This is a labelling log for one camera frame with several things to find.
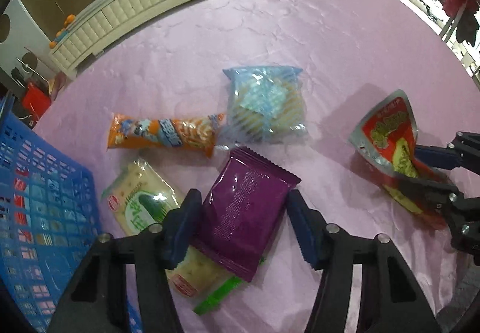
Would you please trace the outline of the red silver snack pouch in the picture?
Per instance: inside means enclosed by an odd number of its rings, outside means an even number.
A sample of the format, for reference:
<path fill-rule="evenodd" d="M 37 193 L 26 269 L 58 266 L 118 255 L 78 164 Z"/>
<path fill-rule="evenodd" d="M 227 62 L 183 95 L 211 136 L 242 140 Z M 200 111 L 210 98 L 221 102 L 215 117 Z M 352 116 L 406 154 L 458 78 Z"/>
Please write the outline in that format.
<path fill-rule="evenodd" d="M 401 89 L 389 94 L 360 120 L 349 142 L 373 168 L 374 184 L 383 187 L 404 209 L 435 230 L 447 227 L 442 216 L 421 198 L 409 198 L 398 187 L 401 176 L 447 182 L 443 173 L 415 158 L 418 128 L 408 96 Z"/>

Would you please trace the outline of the purple snack packet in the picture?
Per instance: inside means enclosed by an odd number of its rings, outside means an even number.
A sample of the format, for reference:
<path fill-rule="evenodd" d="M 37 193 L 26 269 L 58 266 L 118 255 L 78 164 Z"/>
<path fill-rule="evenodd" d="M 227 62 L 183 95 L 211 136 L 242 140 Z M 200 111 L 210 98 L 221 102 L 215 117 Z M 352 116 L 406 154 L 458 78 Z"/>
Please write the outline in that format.
<path fill-rule="evenodd" d="M 287 194 L 301 178 L 247 147 L 229 157 L 206 196 L 192 244 L 239 278 L 254 278 Z"/>

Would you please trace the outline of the blue plastic basket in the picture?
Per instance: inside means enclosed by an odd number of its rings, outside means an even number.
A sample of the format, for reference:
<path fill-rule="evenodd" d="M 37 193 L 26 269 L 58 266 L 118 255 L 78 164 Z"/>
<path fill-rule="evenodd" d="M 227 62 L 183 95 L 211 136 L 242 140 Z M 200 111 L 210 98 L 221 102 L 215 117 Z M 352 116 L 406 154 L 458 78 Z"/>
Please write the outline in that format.
<path fill-rule="evenodd" d="M 124 232 L 100 206 L 92 162 L 72 138 L 30 128 L 1 99 L 1 285 L 35 332 L 95 238 Z"/>

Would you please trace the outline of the green cracker packet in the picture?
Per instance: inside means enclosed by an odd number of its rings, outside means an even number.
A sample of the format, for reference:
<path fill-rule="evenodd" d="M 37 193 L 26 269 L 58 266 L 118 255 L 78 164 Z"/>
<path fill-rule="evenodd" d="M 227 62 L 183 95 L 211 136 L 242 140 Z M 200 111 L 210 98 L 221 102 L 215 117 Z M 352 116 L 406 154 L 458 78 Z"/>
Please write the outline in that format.
<path fill-rule="evenodd" d="M 162 229 L 167 214 L 180 207 L 185 195 L 144 159 L 129 162 L 103 192 L 102 200 L 126 236 L 145 229 Z M 170 287 L 189 299 L 193 312 L 204 315 L 220 306 L 247 283 L 190 247 L 174 270 L 167 270 Z"/>

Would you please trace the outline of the pink tablecloth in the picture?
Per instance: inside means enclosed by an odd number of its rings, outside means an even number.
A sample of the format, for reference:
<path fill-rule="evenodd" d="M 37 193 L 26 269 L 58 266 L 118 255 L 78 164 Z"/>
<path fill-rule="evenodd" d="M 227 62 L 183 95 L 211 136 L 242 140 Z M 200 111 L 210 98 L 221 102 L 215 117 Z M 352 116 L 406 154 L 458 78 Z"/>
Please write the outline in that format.
<path fill-rule="evenodd" d="M 399 0 L 205 0 L 37 132 L 101 227 L 49 332 L 477 332 L 479 89 Z"/>

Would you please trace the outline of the orange snack stick packet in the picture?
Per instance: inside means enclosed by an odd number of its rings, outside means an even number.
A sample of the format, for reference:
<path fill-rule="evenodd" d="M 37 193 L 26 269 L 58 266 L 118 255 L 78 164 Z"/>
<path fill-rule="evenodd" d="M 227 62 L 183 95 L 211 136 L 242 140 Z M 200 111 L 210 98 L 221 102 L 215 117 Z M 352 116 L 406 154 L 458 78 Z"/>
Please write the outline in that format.
<path fill-rule="evenodd" d="M 213 155 L 225 114 L 187 119 L 135 119 L 115 114 L 109 129 L 109 149 L 168 148 Z"/>

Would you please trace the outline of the clear blue biscuit packet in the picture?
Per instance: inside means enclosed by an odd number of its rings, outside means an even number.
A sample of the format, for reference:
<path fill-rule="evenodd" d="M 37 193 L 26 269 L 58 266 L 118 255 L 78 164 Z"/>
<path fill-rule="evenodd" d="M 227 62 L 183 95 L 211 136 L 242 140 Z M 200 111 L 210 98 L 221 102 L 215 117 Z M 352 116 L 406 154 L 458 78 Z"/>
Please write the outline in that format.
<path fill-rule="evenodd" d="M 284 143 L 307 133 L 306 110 L 299 77 L 293 66 L 230 67 L 226 122 L 222 145 Z"/>

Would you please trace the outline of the red bag on floor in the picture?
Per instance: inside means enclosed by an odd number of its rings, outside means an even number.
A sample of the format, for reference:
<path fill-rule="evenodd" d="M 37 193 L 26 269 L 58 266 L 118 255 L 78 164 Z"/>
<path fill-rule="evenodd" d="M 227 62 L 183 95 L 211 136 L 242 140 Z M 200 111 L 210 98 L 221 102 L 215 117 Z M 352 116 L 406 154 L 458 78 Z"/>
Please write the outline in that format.
<path fill-rule="evenodd" d="M 33 119 L 38 122 L 50 107 L 51 99 L 49 95 L 46 95 L 35 84 L 29 82 L 21 104 L 31 114 Z"/>

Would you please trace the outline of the oranges on cabinet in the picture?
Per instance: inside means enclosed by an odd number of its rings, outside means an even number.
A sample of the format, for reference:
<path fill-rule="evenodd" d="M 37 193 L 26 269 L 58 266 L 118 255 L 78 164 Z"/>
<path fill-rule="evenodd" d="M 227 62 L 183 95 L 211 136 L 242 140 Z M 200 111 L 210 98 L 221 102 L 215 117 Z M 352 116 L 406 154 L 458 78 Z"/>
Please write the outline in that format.
<path fill-rule="evenodd" d="M 54 49 L 56 45 L 68 34 L 69 26 L 75 21 L 76 16 L 71 14 L 69 15 L 66 20 L 64 21 L 64 27 L 55 34 L 55 37 L 52 41 L 49 42 L 49 48 Z"/>

